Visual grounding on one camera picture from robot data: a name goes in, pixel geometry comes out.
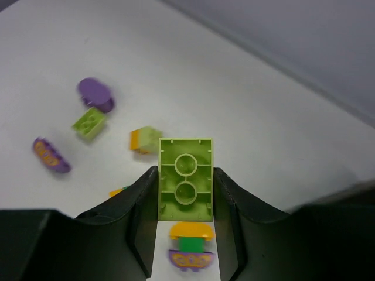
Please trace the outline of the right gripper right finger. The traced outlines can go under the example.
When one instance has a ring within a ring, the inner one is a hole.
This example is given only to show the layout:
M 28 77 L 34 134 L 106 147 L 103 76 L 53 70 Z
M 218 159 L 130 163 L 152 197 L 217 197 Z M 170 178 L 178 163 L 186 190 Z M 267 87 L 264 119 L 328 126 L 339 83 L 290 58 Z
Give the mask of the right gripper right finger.
M 373 280 L 374 181 L 292 213 L 216 168 L 214 225 L 222 280 Z

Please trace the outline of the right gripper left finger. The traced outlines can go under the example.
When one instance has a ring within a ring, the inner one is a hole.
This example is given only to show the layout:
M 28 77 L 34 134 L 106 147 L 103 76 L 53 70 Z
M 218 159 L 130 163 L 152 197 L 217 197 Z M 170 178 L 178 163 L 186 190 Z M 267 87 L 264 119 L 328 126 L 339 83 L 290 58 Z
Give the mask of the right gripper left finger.
M 2 210 L 1 279 L 146 280 L 157 210 L 156 166 L 76 218 L 57 210 Z

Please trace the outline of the orange green lime lego stack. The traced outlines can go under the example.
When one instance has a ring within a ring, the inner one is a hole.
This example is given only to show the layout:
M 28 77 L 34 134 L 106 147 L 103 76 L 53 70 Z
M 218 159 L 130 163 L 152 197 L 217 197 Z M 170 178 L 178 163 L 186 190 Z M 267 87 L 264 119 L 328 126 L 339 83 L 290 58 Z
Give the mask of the orange green lime lego stack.
M 109 197 L 114 197 L 115 195 L 117 195 L 118 193 L 122 192 L 123 190 L 127 189 L 129 186 L 125 186 L 125 187 L 122 187 L 120 189 L 116 189 L 116 190 L 113 190 L 111 192 L 109 192 Z

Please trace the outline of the lime green lego brick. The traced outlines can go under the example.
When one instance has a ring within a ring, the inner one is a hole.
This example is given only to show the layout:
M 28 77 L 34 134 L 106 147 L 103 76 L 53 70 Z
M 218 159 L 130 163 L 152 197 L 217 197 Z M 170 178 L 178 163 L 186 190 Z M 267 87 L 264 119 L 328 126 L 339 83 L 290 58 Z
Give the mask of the lime green lego brick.
M 213 139 L 160 138 L 158 220 L 213 221 Z
M 105 127 L 107 117 L 95 107 L 89 108 L 72 126 L 77 136 L 91 142 Z

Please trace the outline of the lime and orange lego stack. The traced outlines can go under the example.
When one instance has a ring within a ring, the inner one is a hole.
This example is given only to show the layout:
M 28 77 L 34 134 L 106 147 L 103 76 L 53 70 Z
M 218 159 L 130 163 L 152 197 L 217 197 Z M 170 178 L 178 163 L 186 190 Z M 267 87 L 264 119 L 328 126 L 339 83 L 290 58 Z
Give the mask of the lime and orange lego stack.
M 161 137 L 163 133 L 151 126 L 136 129 L 129 135 L 129 149 L 140 154 L 158 154 Z

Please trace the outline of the purple crown lego brick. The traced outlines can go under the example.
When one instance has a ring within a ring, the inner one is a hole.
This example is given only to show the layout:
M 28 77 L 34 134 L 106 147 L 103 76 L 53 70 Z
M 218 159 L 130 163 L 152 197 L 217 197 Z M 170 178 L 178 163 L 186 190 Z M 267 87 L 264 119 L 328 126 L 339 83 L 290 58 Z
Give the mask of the purple crown lego brick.
M 36 138 L 33 142 L 32 150 L 49 170 L 56 173 L 68 173 L 71 171 L 70 163 L 46 138 Z

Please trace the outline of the purple rounded lego brick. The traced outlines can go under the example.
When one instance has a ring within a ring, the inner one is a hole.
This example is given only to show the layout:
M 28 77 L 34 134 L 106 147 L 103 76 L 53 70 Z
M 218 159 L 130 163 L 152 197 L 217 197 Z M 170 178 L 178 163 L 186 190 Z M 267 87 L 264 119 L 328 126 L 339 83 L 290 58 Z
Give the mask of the purple rounded lego brick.
M 92 77 L 81 80 L 77 85 L 81 100 L 88 107 L 95 107 L 103 113 L 114 109 L 115 102 L 111 89 L 100 80 Z

